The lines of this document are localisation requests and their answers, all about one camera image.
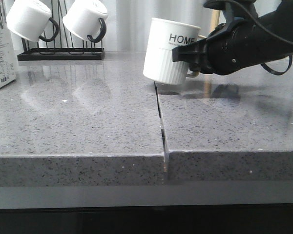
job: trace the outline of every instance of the black metal rack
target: black metal rack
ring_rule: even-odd
[[[52,42],[44,42],[45,47],[40,47],[39,43],[37,42],[37,47],[33,48],[30,47],[29,41],[21,39],[24,52],[17,55],[19,61],[102,60],[104,58],[105,53],[102,41],[100,42],[100,47],[96,47],[95,43],[78,39],[82,41],[82,47],[74,47],[73,35],[63,25],[63,16],[67,14],[66,0],[51,0],[51,8],[52,18],[56,17],[55,20],[60,26],[59,34],[57,36],[57,38],[59,38],[59,42],[56,40]]]

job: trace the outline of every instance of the speckled countertop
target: speckled countertop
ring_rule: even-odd
[[[0,90],[0,186],[160,185],[166,170],[172,181],[293,180],[293,68],[156,90],[143,63],[125,52],[20,62]]]

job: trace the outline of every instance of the white carton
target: white carton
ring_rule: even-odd
[[[0,0],[0,88],[15,80],[17,59],[7,28],[3,0]]]

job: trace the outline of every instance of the hanging mug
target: hanging mug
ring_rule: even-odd
[[[54,35],[47,39],[41,34],[48,22],[56,28]],[[38,42],[39,39],[50,42],[59,33],[59,25],[52,18],[51,10],[39,0],[16,0],[6,16],[7,27],[20,37]]]
[[[63,24],[80,39],[97,43],[106,34],[107,17],[107,9],[99,0],[75,0],[63,17]],[[93,35],[98,32],[99,35],[94,39]]]

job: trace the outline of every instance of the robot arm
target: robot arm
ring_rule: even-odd
[[[261,64],[267,71],[282,75],[289,70],[293,55],[293,0],[282,0],[276,11],[258,17],[256,0],[207,0],[204,7],[223,10],[226,23],[206,39],[176,47],[173,61],[190,63],[190,70],[204,74],[228,75]],[[266,63],[290,57],[281,73]]]

